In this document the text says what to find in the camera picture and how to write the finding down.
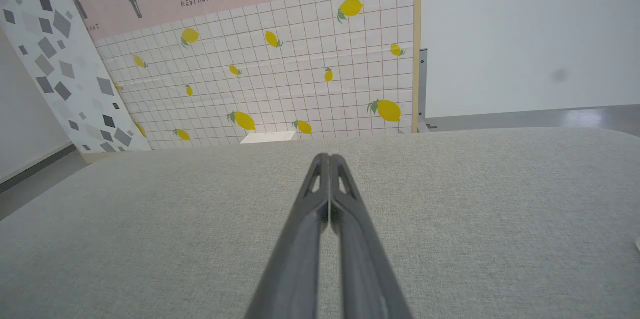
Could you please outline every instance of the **wooden frame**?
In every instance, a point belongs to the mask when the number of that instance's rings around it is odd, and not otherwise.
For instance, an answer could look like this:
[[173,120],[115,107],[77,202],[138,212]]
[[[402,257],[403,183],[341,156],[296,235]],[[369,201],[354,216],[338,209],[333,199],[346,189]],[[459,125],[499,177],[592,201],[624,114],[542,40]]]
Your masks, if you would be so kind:
[[411,132],[418,133],[418,102],[420,93],[420,36],[423,0],[413,0],[413,105],[411,106]]

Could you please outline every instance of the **gray tablecloth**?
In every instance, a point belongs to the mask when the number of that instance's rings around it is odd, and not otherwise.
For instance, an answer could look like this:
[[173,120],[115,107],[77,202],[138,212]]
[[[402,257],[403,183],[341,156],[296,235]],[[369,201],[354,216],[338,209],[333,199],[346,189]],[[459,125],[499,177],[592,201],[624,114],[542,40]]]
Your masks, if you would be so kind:
[[[637,318],[640,139],[507,129],[131,153],[0,221],[0,317],[241,318],[340,153],[416,318]],[[319,310],[339,318],[338,238]]]

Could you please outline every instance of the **lemon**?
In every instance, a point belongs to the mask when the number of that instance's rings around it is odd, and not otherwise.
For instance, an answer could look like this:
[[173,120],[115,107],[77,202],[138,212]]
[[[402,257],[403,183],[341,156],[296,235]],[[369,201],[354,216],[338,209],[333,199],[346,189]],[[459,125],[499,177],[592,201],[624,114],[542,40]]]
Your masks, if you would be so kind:
[[282,47],[282,41],[280,41],[280,39],[278,39],[276,34],[270,32],[269,30],[267,30],[267,34],[266,34],[265,37],[267,39],[267,43],[269,43],[270,46],[275,47],[275,48]]
[[133,62],[140,68],[147,67],[147,63],[145,63],[145,60],[139,57],[138,55],[133,55]]
[[256,123],[254,119],[251,119],[251,116],[245,114],[242,111],[232,111],[229,115],[226,116],[227,121],[232,121],[234,124],[236,121],[240,128],[244,130],[256,130]]
[[229,71],[231,71],[231,73],[234,74],[234,75],[241,75],[242,74],[242,70],[238,70],[238,68],[236,68],[235,65],[229,65]]
[[137,126],[137,129],[140,130],[140,133],[142,133],[142,136],[146,138],[147,133],[145,132],[145,128],[143,128],[142,125],[140,125],[139,123],[136,123],[135,121],[133,122],[133,124]]
[[368,112],[370,108],[373,114],[378,111],[380,117],[382,117],[382,119],[386,120],[387,122],[400,121],[400,114],[402,114],[402,112],[400,111],[400,107],[398,106],[398,104],[393,101],[378,99],[374,102],[368,103],[368,105],[366,106],[366,111]]
[[403,48],[400,48],[398,44],[391,44],[391,54],[395,55],[396,57],[400,57],[400,55],[405,55],[405,50]]
[[182,139],[183,141],[190,141],[191,138],[189,137],[189,133],[182,130],[182,129],[176,129],[173,131],[173,134],[177,135],[178,137],[180,137],[180,139]]
[[342,24],[340,19],[345,20],[347,17],[357,16],[363,7],[364,4],[360,0],[345,0],[338,9],[338,22]]
[[334,72],[331,71],[331,68],[327,68],[324,73],[324,81],[331,82],[331,80],[334,80]]
[[307,123],[306,121],[296,120],[291,123],[291,126],[299,129],[300,133],[311,134],[311,125],[309,125],[309,123]]
[[185,29],[182,32],[182,46],[187,48],[193,43],[196,43],[196,41],[198,41],[199,36],[200,36],[200,33],[197,32],[195,29],[192,29],[190,27]]

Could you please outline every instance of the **gray floor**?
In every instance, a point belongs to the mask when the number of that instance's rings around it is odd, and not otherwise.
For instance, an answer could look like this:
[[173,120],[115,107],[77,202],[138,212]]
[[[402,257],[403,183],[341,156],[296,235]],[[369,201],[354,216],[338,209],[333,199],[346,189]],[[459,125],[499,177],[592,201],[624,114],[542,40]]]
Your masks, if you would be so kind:
[[427,118],[430,132],[498,128],[602,128],[640,137],[640,105]]
[[[437,127],[437,129],[430,129],[431,132],[566,127],[603,128],[640,137],[640,105],[450,116],[428,118],[426,123]],[[75,151],[11,189],[0,193],[0,221],[86,166],[80,153]]]
[[0,193],[0,221],[86,166],[76,150]]

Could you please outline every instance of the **grid pattern fabric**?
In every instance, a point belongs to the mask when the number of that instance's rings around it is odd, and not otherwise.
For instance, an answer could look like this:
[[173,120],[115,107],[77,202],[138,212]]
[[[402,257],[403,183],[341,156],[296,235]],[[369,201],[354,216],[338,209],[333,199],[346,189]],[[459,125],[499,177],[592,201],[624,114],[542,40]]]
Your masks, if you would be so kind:
[[[153,149],[237,144],[253,130],[229,121],[231,112],[249,114],[258,133],[307,122],[312,133],[295,139],[410,133],[414,0],[359,1],[359,14],[346,20],[337,18],[345,0],[274,0],[100,39],[96,47]],[[188,28],[199,33],[194,43],[183,41]],[[267,43],[267,32],[283,45]],[[402,55],[392,53],[394,44]],[[397,103],[400,121],[373,113],[376,100]]]

